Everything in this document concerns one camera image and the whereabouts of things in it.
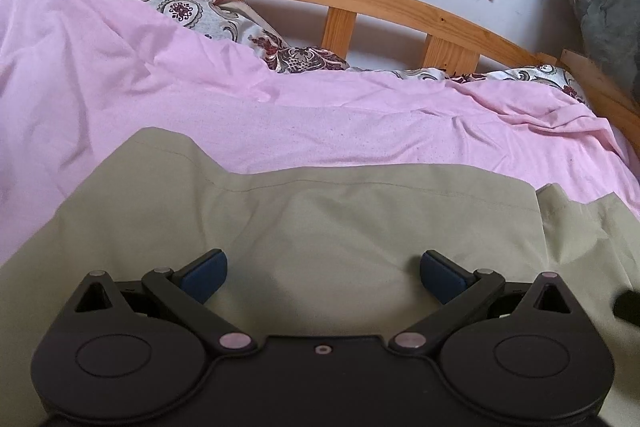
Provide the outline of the pink bed sheet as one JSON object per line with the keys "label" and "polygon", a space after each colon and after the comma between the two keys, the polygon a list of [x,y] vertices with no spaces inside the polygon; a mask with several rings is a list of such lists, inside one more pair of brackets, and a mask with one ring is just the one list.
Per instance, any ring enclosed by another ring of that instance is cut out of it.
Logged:
{"label": "pink bed sheet", "polygon": [[273,72],[138,0],[1,0],[1,254],[12,256],[113,150],[180,132],[237,173],[461,164],[639,206],[639,164],[603,118],[494,72]]}

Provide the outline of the wooden bed frame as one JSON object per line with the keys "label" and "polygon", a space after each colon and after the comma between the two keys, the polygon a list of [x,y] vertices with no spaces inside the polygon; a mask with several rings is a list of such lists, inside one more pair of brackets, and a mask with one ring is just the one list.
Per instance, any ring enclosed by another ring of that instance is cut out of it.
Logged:
{"label": "wooden bed frame", "polygon": [[599,67],[571,50],[559,57],[533,54],[494,32],[418,0],[292,0],[324,6],[321,44],[345,56],[360,15],[422,32],[421,64],[448,74],[471,74],[482,57],[502,66],[551,64],[571,72],[584,89],[594,111],[623,132],[632,145],[639,143],[639,107],[624,95]]}

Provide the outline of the floral patterned pillow right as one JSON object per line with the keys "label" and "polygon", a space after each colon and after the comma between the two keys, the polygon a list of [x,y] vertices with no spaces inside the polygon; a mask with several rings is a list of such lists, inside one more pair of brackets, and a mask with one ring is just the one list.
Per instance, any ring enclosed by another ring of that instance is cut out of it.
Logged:
{"label": "floral patterned pillow right", "polygon": [[402,80],[451,80],[456,83],[470,83],[485,80],[536,82],[553,89],[558,89],[571,98],[574,98],[577,102],[591,107],[586,92],[574,76],[568,70],[551,64],[493,70],[492,72],[471,72],[471,74],[460,75],[448,75],[443,69],[435,67],[390,70],[390,74]]}

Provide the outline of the floral patterned pillow left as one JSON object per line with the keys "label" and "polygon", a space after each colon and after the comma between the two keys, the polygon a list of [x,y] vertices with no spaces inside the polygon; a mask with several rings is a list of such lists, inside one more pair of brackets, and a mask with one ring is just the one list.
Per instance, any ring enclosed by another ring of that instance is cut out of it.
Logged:
{"label": "floral patterned pillow left", "polygon": [[313,46],[290,46],[254,9],[241,0],[138,0],[186,29],[210,40],[232,40],[251,48],[279,74],[346,70],[334,52]]}

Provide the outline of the olive brown grey hooded jacket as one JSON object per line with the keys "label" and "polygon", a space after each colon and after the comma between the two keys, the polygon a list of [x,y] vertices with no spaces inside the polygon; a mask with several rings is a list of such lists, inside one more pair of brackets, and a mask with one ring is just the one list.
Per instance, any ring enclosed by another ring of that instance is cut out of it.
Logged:
{"label": "olive brown grey hooded jacket", "polygon": [[639,332],[612,303],[639,285],[639,222],[615,194],[581,204],[455,165],[236,174],[160,129],[108,156],[2,265],[2,424],[44,420],[30,359],[89,271],[134,280],[213,248],[229,275],[209,308],[255,337],[393,335],[436,309],[418,277],[429,249],[511,281],[558,272],[615,360],[604,417],[638,424]]}

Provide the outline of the floral patterned pillow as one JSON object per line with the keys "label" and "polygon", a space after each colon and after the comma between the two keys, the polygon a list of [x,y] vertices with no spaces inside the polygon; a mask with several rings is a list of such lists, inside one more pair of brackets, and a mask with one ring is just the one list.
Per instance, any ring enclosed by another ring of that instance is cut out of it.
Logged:
{"label": "floral patterned pillow", "polygon": [[290,46],[254,9],[241,0],[138,0],[186,29],[210,40],[232,40],[251,48],[279,74],[346,70],[334,52],[313,46]]}
{"label": "floral patterned pillow", "polygon": [[568,70],[551,64],[493,70],[492,72],[471,72],[471,74],[460,75],[448,75],[443,69],[435,67],[390,70],[390,74],[402,80],[451,80],[456,83],[470,83],[485,80],[536,82],[553,89],[558,89],[571,98],[574,98],[577,102],[591,107],[586,92],[574,76]]}

